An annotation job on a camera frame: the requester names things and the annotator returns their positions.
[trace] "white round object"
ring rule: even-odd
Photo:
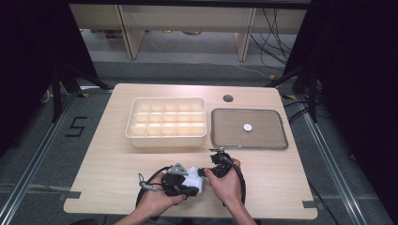
[[[250,124],[245,124],[245,125],[243,125],[243,129],[244,129],[245,131],[247,131],[247,132],[250,132],[250,131],[252,131],[253,126],[250,125]]]

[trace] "person's left hand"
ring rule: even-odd
[[[156,175],[151,184],[161,184],[161,180],[165,173],[160,172]],[[163,214],[168,208],[173,205],[184,202],[187,199],[186,195],[167,196],[162,190],[147,190],[141,201],[138,203],[135,210],[143,210],[149,214],[149,217],[157,217]]]

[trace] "white plastic tray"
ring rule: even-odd
[[[126,136],[135,147],[195,147],[206,134],[202,98],[140,97],[132,103]]]

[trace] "wooden table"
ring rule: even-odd
[[[234,100],[222,98],[231,95]],[[199,148],[134,148],[125,135],[131,104],[136,98],[203,98],[206,102],[206,142]],[[209,148],[211,120],[215,108],[277,111],[288,141],[285,150],[230,150],[241,161],[246,180],[246,207],[254,218],[314,219],[317,210],[305,207],[314,201],[302,168],[298,149],[278,91],[274,88],[126,84],[115,87],[71,191],[78,199],[67,199],[68,213],[129,214],[140,190],[138,173],[149,178],[155,171],[180,162],[185,168],[214,167]],[[188,218],[231,217],[205,179],[203,193],[168,209],[164,216]]]

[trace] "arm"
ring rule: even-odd
[[[152,180],[152,184],[161,184],[164,173],[159,173]],[[149,218],[157,217],[164,213],[173,205],[182,203],[186,200],[185,195],[167,196],[161,190],[148,190],[143,195],[140,203],[129,215],[120,219],[115,225],[135,225],[141,224]]]
[[[233,163],[240,168],[240,162],[238,160],[233,159]],[[246,207],[240,201],[242,193],[239,178],[235,170],[230,170],[223,178],[218,178],[208,168],[205,169],[205,174],[217,198],[225,204],[237,224],[256,224]]]

